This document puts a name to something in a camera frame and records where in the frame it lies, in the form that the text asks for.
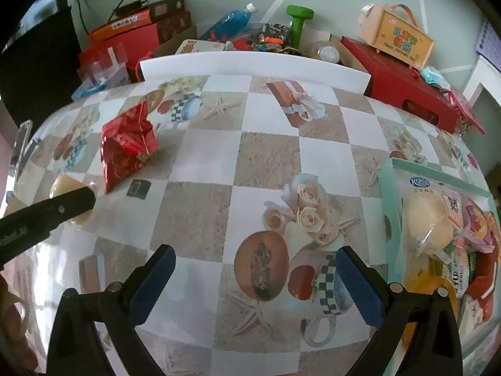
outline blue gripper pad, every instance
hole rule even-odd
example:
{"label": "blue gripper pad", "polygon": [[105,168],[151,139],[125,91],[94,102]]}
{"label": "blue gripper pad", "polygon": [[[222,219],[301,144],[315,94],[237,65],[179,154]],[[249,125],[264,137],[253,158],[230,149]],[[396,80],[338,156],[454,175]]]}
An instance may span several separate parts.
{"label": "blue gripper pad", "polygon": [[384,303],[358,266],[342,248],[336,252],[336,272],[343,281],[365,323],[377,329],[385,316]]}
{"label": "blue gripper pad", "polygon": [[161,245],[141,268],[146,275],[129,300],[128,321],[131,326],[146,322],[175,268],[176,253],[167,245]]}

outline green square sticker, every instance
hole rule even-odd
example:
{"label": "green square sticker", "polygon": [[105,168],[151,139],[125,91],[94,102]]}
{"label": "green square sticker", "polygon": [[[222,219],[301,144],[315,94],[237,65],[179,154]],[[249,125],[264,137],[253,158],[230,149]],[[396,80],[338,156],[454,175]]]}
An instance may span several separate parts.
{"label": "green square sticker", "polygon": [[133,179],[130,183],[129,190],[127,191],[127,196],[132,198],[146,199],[148,191],[150,190],[151,182],[145,181],[144,179]]}

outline blue bottle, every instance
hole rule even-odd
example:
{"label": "blue bottle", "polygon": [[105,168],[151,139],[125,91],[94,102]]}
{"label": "blue bottle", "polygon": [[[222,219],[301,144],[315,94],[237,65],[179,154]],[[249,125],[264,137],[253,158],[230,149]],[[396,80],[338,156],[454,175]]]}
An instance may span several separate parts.
{"label": "blue bottle", "polygon": [[226,42],[242,31],[251,19],[251,15],[257,12],[252,3],[245,10],[233,10],[222,17],[207,32],[200,37],[204,41]]}

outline green dumbbell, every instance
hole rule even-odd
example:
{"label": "green dumbbell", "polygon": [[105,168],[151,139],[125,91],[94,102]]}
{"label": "green dumbbell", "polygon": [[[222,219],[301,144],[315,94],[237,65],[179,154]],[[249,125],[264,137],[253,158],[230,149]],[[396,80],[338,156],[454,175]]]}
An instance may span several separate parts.
{"label": "green dumbbell", "polygon": [[287,7],[287,15],[292,17],[291,47],[298,49],[299,41],[301,40],[302,25],[305,23],[305,19],[312,19],[315,12],[299,5],[289,5]]}

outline red snack bag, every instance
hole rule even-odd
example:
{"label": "red snack bag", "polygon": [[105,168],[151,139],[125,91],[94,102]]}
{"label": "red snack bag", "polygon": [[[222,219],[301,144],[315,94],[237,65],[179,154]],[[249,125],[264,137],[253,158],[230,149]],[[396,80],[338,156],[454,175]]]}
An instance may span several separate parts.
{"label": "red snack bag", "polygon": [[148,105],[143,101],[103,126],[101,162],[106,193],[144,167],[146,158],[157,150],[153,126],[146,120],[147,115]]}

